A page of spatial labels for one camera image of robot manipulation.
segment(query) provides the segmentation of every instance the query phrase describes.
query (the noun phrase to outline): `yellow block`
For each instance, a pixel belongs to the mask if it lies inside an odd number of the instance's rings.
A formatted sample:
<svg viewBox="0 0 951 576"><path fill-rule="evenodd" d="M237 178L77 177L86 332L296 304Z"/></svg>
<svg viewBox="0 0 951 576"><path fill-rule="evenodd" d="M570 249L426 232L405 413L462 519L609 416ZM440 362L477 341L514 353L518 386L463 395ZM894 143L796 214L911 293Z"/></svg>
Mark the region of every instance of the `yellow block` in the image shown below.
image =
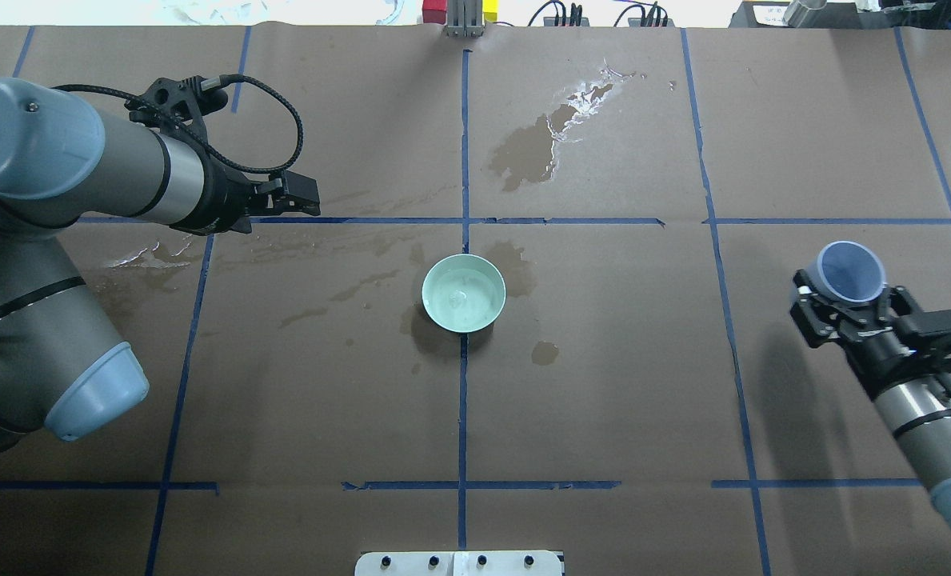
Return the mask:
<svg viewBox="0 0 951 576"><path fill-rule="evenodd" d="M497 21L498 4L498 0L482 0L482 14L485 15L486 22Z"/></svg>

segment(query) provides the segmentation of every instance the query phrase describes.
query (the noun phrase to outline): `red block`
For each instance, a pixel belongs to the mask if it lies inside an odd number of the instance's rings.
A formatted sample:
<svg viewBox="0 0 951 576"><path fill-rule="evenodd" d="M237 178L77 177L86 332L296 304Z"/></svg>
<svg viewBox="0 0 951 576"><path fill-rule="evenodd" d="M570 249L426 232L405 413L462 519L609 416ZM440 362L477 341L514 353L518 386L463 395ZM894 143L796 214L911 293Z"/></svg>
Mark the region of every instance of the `red block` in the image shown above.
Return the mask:
<svg viewBox="0 0 951 576"><path fill-rule="evenodd" d="M424 0L422 22L446 23L446 0Z"/></svg>

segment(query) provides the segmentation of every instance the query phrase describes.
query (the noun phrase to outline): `green bowl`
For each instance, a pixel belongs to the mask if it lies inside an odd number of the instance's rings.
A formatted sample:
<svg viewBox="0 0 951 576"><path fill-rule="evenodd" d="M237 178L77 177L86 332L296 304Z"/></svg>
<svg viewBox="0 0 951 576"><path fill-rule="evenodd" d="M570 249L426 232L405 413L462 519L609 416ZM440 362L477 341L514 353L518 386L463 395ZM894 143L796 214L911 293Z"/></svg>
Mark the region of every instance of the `green bowl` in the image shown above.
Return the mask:
<svg viewBox="0 0 951 576"><path fill-rule="evenodd" d="M504 310L507 286L500 270L474 254L436 262L422 283L422 303L436 324L452 332L475 332Z"/></svg>

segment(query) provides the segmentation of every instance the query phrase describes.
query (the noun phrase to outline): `black cable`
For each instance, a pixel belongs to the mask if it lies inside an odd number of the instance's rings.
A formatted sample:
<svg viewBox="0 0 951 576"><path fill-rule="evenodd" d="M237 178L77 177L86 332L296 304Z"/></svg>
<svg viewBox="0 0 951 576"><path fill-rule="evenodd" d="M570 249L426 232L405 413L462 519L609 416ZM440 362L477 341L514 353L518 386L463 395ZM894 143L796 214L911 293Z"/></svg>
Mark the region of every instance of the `black cable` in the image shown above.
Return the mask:
<svg viewBox="0 0 951 576"><path fill-rule="evenodd" d="M65 92L91 92L92 94L104 94L106 96L114 96L115 98L123 98L123 99L126 99L126 101L137 102L139 103L140 106L144 106L145 108L152 110L152 112L158 114L158 116L165 119L167 122L170 123L170 125L174 129L183 130L183 134L187 134L187 136L190 136L190 139L193 139L193 141L197 142L198 145L200 145L201 147L204 147L205 152L209 156L215 158L216 160L218 160L219 162L222 162L223 164L226 164L230 168L234 168L234 170L247 172L247 174L273 174L274 172L286 170L286 168L290 168L291 166L293 166L293 164L297 161L298 157L301 156L301 149L304 146L304 124L301 122L300 114L298 114L297 111L294 110L293 105L291 105L289 101L286 101L286 98L284 98L284 96L282 96L280 92L277 92L273 88L270 88L263 81L257 80L250 76L245 76L242 74L224 74L219 77L219 80L220 80L219 88L224 88L224 87L230 86L230 84L238 84L238 83L247 83L247 84L253 84L255 86L258 86L264 92L266 92L266 94L269 94L270 96L273 96L273 98L277 99L277 101L280 102L284 106L284 108L286 108L290 112L291 116L294 117L294 123L297 125L297 145L294 146L294 153L291 154L290 160L282 163L281 165L273 166L271 168L254 168L251 166L245 166L244 164L238 164L237 162L230 160L226 156L223 156L223 154L220 154L219 150L216 150L215 147L212 147L212 145L206 142L205 139L202 138L202 136L195 134L192 130L184 129L186 127L183 125L183 122L180 121L179 118L176 118L171 113L168 113L165 110L158 108L158 106L154 105L154 103L146 101L146 99L142 98L142 96L138 96L136 94L129 94L129 92L124 92L123 90L117 90L116 88L107 88L105 86L94 86L91 84L62 84L62 86L55 86L54 89L62 90Z"/></svg>
<svg viewBox="0 0 951 576"><path fill-rule="evenodd" d="M644 4L636 3L636 4L629 5L629 7L626 7L625 10L622 11L621 14L617 16L617 19L613 21L614 28L617 28L618 23L621 23L621 18L624 18L625 14L628 14L628 12L632 10L636 10L636 8L638 8L639 10L642 10L642 18L639 18L639 25L642 25L642 23L646 21L646 6Z"/></svg>
<svg viewBox="0 0 951 576"><path fill-rule="evenodd" d="M557 6L560 6L560 15L554 16L554 23L556 26L564 26L564 23L567 22L567 6L564 5L560 0L548 0L547 3L540 6L540 10L536 10L536 14L533 14L533 17L529 19L529 26L536 23L536 17L540 15L540 12L545 10L549 4L553 4L554 14L557 13Z"/></svg>

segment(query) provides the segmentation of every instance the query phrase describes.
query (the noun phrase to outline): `white bracket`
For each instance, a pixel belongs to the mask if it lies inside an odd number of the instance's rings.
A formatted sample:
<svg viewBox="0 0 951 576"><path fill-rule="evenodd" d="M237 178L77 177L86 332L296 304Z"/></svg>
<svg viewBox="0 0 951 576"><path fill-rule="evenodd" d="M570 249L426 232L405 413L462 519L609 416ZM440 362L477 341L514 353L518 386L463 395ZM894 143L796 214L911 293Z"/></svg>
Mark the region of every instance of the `white bracket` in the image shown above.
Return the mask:
<svg viewBox="0 0 951 576"><path fill-rule="evenodd" d="M563 558L548 550L368 553L354 576L564 576Z"/></svg>
<svg viewBox="0 0 951 576"><path fill-rule="evenodd" d="M482 0L447 0L446 35L475 38L485 33Z"/></svg>

